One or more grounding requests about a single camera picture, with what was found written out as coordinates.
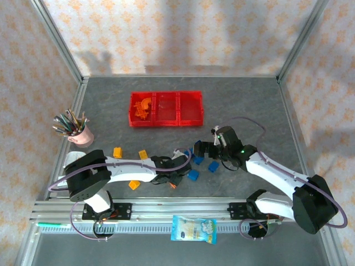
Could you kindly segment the red plastic bin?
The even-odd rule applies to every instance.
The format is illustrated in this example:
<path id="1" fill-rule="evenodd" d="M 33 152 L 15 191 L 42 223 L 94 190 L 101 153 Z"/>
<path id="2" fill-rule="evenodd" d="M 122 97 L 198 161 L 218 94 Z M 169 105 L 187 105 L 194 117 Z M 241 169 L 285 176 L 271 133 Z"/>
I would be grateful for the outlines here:
<path id="1" fill-rule="evenodd" d="M 175 92 L 161 91 L 155 95 L 156 127 L 178 126 L 178 95 Z"/>
<path id="2" fill-rule="evenodd" d="M 180 126 L 202 126 L 204 124 L 204 106 L 201 91 L 180 92 Z"/>
<path id="3" fill-rule="evenodd" d="M 134 107 L 136 102 L 141 102 L 145 98 L 151 98 L 151 106 L 146 111 L 149 113 L 146 120 L 141 120 L 134 115 L 136 107 Z M 153 92 L 142 92 L 135 91 L 131 93 L 130 105 L 128 111 L 129 125 L 131 127 L 153 127 L 155 119 L 155 93 Z"/>

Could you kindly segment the blue white snack packet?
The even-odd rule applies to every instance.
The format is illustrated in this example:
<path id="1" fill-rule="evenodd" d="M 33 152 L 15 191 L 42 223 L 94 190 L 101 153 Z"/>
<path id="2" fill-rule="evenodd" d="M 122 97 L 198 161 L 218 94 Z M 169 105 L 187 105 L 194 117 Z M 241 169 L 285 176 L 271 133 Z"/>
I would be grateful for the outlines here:
<path id="1" fill-rule="evenodd" d="M 171 241 L 217 243 L 217 220 L 173 216 Z"/>

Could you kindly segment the pink pencil cup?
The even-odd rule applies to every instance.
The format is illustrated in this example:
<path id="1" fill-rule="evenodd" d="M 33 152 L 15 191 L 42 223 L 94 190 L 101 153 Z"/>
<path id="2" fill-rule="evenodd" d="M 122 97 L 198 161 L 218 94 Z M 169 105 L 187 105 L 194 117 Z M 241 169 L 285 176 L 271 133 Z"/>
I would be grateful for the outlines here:
<path id="1" fill-rule="evenodd" d="M 84 130 L 76 136 L 68 137 L 68 141 L 74 143 L 80 148 L 85 148 L 90 146 L 94 141 L 94 135 L 86 125 Z"/>

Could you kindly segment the aluminium base frame rail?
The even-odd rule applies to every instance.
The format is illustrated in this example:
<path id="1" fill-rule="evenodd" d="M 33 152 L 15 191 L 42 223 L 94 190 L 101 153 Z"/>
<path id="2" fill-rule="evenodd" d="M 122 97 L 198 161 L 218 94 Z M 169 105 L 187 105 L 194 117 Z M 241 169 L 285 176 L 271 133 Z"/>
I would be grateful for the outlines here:
<path id="1" fill-rule="evenodd" d="M 131 203 L 131 223 L 167 222 L 173 215 L 189 218 L 215 218 L 219 222 L 231 220 L 227 210 L 230 203 L 243 204 L 244 199 L 235 198 L 126 198 L 114 199 L 115 203 Z M 67 223 L 70 211 L 73 219 L 82 220 L 84 203 L 76 206 L 66 198 L 51 198 L 48 201 L 36 201 L 30 215 L 31 221 Z"/>

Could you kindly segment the aluminium frame post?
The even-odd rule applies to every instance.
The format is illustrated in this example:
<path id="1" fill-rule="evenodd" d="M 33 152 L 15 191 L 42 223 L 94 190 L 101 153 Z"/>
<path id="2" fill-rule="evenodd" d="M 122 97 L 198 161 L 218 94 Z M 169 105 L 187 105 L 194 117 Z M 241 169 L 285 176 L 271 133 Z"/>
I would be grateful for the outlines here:
<path id="1" fill-rule="evenodd" d="M 286 77 L 288 71 L 291 69 L 291 66 L 295 62 L 300 53 L 302 47 L 304 46 L 306 40 L 310 36 L 313 28 L 318 22 L 320 16 L 322 15 L 326 5 L 329 0 L 317 0 L 315 6 L 313 7 L 310 15 L 308 16 L 304 26 L 301 29 L 301 32 L 296 39 L 292 49 L 290 50 L 288 56 L 286 57 L 286 61 L 283 64 L 280 72 L 276 75 L 276 80 L 278 84 L 281 84 L 282 80 Z"/>
<path id="2" fill-rule="evenodd" d="M 60 56 L 63 58 L 66 66 L 68 67 L 71 75 L 74 77 L 78 84 L 83 81 L 83 75 L 79 70 L 77 63 L 74 60 L 68 46 L 66 45 L 59 28 L 56 26 L 54 19 L 45 5 L 44 0 L 30 0 L 34 9 L 39 15 L 39 18 L 44 24 L 44 27 L 53 41 L 55 47 L 58 49 Z"/>

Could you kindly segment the aluminium frame leg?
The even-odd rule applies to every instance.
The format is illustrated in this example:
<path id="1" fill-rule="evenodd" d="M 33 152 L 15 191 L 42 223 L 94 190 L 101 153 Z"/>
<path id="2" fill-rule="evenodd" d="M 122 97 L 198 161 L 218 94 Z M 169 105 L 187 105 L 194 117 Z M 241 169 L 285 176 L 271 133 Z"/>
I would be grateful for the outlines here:
<path id="1" fill-rule="evenodd" d="M 14 266 L 31 266 L 39 243 L 41 228 L 37 222 L 30 221 L 19 248 Z"/>
<path id="2" fill-rule="evenodd" d="M 341 242 L 335 228 L 324 226 L 319 234 L 330 266 L 348 266 Z"/>

